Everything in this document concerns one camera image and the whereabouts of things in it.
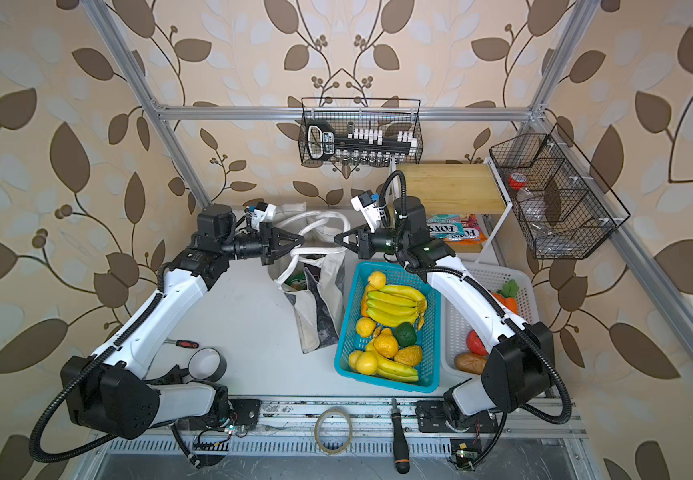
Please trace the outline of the cream canvas tote bag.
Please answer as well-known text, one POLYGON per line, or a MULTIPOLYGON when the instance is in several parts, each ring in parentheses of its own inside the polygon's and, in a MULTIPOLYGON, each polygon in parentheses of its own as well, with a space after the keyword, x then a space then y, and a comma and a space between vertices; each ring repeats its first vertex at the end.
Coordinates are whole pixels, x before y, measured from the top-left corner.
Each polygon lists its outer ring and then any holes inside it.
POLYGON ((304 245, 274 261, 268 275, 292 306, 303 354, 338 344, 344 317, 344 257, 336 235, 351 224, 336 210, 282 205, 272 223, 304 238, 304 245))

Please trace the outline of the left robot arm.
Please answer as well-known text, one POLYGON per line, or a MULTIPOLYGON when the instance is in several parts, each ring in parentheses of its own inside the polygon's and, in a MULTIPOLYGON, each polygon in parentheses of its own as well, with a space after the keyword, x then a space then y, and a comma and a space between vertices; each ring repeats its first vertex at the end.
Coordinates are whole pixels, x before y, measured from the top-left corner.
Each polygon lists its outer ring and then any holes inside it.
POLYGON ((62 391, 48 404, 30 434, 28 452, 40 463, 78 457, 116 438, 132 440, 152 427, 196 418, 207 426, 232 419, 226 388, 214 380, 153 384, 146 376, 160 347, 182 317, 198 303, 230 262, 258 258, 264 265, 304 245, 304 236, 272 225, 274 208, 260 203, 246 211, 240 226, 232 208, 212 204, 198 214, 190 244, 158 270, 156 291, 136 314, 88 358, 74 356, 60 372, 62 391), (72 423, 102 437, 60 453, 42 448, 52 416, 65 405, 72 423))

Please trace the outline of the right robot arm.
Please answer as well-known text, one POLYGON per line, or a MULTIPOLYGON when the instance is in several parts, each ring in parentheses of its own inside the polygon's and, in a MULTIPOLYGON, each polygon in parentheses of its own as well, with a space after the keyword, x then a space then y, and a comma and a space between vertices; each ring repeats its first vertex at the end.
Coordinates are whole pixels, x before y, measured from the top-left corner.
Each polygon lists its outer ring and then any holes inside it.
POLYGON ((572 402, 554 366, 553 339, 548 328, 529 324, 507 310, 475 280, 454 250, 430 234, 418 198, 396 199, 392 220, 387 219, 386 201, 378 194, 366 191, 352 198, 351 204, 365 223, 336 236, 336 244, 361 259, 376 253, 394 256, 406 272, 439 292, 485 347, 488 360, 482 374, 444 395, 449 425, 464 430, 481 412, 508 414, 516 409, 550 424, 566 424, 572 402))

